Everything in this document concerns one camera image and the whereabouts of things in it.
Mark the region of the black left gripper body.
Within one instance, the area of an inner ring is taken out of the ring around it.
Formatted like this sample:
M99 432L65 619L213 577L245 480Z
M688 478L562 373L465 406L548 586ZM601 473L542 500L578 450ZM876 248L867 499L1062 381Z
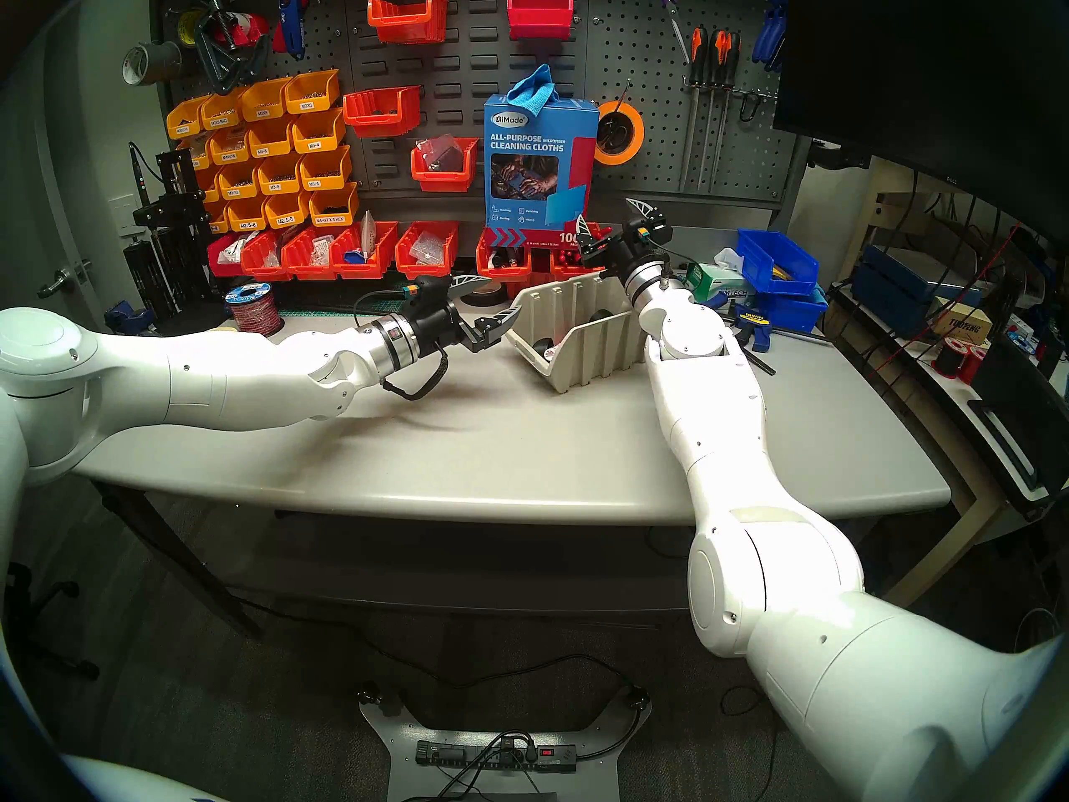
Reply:
M474 327L467 324L449 298L452 276L418 276L414 293L407 300L407 323L415 339L418 355L431 355L438 349L462 344L471 353L489 348L474 348Z

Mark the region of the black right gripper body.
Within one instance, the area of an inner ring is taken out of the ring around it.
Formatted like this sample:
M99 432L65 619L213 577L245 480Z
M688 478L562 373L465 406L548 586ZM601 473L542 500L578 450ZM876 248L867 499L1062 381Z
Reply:
M664 215L657 221L628 221L618 232L592 225L590 229L598 241L584 246L584 268L601 269L603 278L628 279L640 266L660 260L662 247L672 238Z

